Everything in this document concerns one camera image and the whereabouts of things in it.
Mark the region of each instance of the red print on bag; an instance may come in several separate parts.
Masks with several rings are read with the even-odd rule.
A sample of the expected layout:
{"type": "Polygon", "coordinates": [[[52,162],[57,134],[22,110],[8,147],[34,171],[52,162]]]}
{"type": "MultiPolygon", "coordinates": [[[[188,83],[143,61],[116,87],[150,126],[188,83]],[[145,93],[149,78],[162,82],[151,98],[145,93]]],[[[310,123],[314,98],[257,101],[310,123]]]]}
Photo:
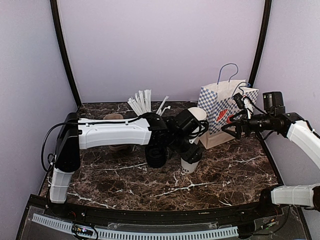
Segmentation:
{"type": "Polygon", "coordinates": [[[219,116],[217,117],[216,122],[219,122],[226,115],[227,112],[228,112],[228,109],[222,110],[219,113],[219,116]]]}

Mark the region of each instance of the blue and white checkered pattern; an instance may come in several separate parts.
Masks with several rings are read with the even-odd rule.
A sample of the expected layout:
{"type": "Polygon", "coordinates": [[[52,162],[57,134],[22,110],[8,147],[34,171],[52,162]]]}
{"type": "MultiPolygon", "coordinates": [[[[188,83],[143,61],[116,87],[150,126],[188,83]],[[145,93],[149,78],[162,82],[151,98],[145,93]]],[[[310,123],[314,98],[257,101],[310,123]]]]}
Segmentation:
{"type": "MultiPolygon", "coordinates": [[[[249,97],[256,103],[259,90],[244,92],[244,95],[249,97]]],[[[218,93],[211,91],[205,87],[201,88],[198,107],[202,108],[207,113],[207,120],[209,121],[209,133],[215,134],[221,131],[221,127],[227,124],[227,119],[230,115],[239,112],[238,106],[232,97],[223,99],[217,102],[218,93]],[[227,110],[224,116],[218,120],[221,111],[227,110]]]]}

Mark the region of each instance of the black pole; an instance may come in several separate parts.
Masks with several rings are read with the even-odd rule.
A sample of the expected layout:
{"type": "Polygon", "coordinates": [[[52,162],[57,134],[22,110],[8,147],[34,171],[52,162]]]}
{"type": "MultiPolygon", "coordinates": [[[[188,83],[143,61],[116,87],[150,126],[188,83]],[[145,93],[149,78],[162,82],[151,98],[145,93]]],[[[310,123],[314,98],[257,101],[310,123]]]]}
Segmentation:
{"type": "Polygon", "coordinates": [[[252,65],[252,69],[251,69],[251,73],[250,73],[250,77],[249,77],[249,83],[251,84],[251,87],[253,87],[253,85],[255,83],[260,60],[261,60],[261,56],[262,56],[262,52],[264,50],[267,29],[268,29],[268,23],[269,23],[269,17],[270,17],[270,12],[271,12],[271,3],[272,3],[272,0],[265,0],[265,2],[264,2],[264,10],[263,10],[260,35],[259,35],[259,40],[258,40],[258,44],[256,47],[253,65],[252,65]]]}
{"type": "Polygon", "coordinates": [[[70,88],[71,88],[71,91],[73,94],[73,98],[75,100],[77,107],[79,108],[82,105],[82,103],[81,103],[81,99],[80,99],[80,96],[79,96],[79,93],[77,90],[74,76],[71,71],[71,66],[70,66],[70,62],[69,62],[69,58],[68,58],[68,54],[67,54],[67,49],[66,49],[66,45],[65,45],[65,40],[64,40],[63,33],[62,33],[61,23],[60,23],[57,0],[50,0],[50,4],[51,4],[51,12],[52,12],[52,18],[53,18],[56,38],[58,40],[60,54],[62,57],[65,73],[66,73],[66,76],[69,81],[69,85],[70,85],[70,88]]]}

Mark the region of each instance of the shopping bag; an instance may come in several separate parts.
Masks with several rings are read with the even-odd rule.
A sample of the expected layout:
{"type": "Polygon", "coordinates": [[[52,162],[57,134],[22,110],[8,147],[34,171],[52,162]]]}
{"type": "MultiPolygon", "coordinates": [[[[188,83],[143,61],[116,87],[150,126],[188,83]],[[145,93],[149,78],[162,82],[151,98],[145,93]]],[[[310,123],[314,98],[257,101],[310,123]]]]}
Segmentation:
{"type": "Polygon", "coordinates": [[[246,80],[231,80],[238,71],[236,64],[228,63],[220,69],[217,83],[201,87],[197,106],[206,111],[209,122],[208,132],[200,138],[206,149],[234,139],[231,135],[221,131],[221,127],[227,124],[227,119],[240,111],[233,100],[233,95],[241,93],[256,103],[258,89],[248,87],[246,80]],[[220,81],[222,69],[228,65],[235,65],[237,72],[228,81],[220,81]]]}

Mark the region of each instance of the vent grille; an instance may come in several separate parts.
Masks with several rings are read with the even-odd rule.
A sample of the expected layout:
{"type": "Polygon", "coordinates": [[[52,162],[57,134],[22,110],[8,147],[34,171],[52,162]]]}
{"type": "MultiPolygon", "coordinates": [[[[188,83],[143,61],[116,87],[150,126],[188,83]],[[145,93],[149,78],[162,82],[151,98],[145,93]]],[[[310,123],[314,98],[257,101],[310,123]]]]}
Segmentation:
{"type": "MultiPolygon", "coordinates": [[[[51,229],[60,232],[72,234],[72,223],[53,219],[40,214],[33,214],[32,221],[51,229]]],[[[194,232],[178,232],[178,233],[143,233],[143,232],[126,232],[114,231],[102,228],[95,228],[98,232],[100,240],[216,240],[226,239],[231,237],[238,237],[238,227],[228,227],[223,229],[207,230],[207,231],[194,231],[194,232]]],[[[89,237],[85,234],[80,234],[83,237],[89,237]]]]}

